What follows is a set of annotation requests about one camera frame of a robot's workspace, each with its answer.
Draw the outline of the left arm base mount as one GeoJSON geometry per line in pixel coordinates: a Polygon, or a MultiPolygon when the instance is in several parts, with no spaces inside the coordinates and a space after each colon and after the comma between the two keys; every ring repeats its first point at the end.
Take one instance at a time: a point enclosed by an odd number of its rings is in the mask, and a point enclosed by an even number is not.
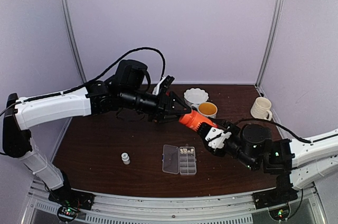
{"type": "Polygon", "coordinates": [[[48,197],[49,201],[58,203],[61,206],[72,207],[80,210],[91,210],[94,199],[94,194],[76,190],[72,190],[70,197],[67,199],[60,198],[53,193],[49,193],[48,197]]]}

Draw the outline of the clear plastic pill organizer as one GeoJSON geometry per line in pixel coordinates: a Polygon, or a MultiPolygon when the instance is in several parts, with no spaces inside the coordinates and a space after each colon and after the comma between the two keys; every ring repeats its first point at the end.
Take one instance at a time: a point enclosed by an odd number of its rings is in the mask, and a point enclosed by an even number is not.
{"type": "Polygon", "coordinates": [[[196,151],[194,154],[181,154],[180,148],[194,148],[194,146],[173,146],[165,144],[162,154],[162,171],[175,175],[196,175],[196,151]]]}

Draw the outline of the orange pill bottle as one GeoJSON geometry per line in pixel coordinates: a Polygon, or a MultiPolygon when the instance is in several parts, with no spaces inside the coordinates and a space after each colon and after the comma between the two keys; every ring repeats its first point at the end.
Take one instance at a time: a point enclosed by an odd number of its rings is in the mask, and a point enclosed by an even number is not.
{"type": "Polygon", "coordinates": [[[217,128],[216,123],[214,123],[211,119],[201,115],[195,110],[191,111],[189,114],[182,115],[179,118],[179,122],[195,132],[198,130],[202,123],[206,123],[212,127],[217,128]]]}

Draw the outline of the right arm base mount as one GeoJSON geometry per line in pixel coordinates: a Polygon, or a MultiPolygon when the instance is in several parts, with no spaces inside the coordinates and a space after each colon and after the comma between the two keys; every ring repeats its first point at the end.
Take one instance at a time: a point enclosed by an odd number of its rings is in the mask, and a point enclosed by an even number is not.
{"type": "Polygon", "coordinates": [[[298,192],[294,189],[271,189],[252,194],[256,209],[269,208],[285,204],[298,199],[298,192]]]}

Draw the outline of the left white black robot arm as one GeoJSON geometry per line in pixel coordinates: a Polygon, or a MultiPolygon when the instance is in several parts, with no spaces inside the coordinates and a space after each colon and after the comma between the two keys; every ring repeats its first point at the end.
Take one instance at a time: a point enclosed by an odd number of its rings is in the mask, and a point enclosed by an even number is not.
{"type": "Polygon", "coordinates": [[[66,174],[38,150],[30,128],[46,122],[77,116],[92,116],[125,108],[148,115],[149,121],[177,121],[191,108],[169,91],[174,77],[160,80],[154,91],[142,90],[149,80],[147,65],[121,60],[116,73],[105,81],[94,80],[75,90],[20,98],[9,95],[3,119],[2,148],[5,155],[21,160],[65,205],[76,200],[66,174]]]}

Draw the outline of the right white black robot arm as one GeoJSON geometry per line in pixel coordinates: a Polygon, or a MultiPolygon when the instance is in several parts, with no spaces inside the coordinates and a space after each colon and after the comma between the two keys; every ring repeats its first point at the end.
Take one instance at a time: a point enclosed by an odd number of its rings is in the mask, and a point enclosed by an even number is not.
{"type": "Polygon", "coordinates": [[[273,141],[268,127],[232,123],[223,127],[202,122],[196,129],[205,148],[215,156],[226,154],[251,171],[276,175],[271,191],[274,203],[283,203],[291,190],[299,191],[337,170],[337,130],[305,139],[273,141]]]}

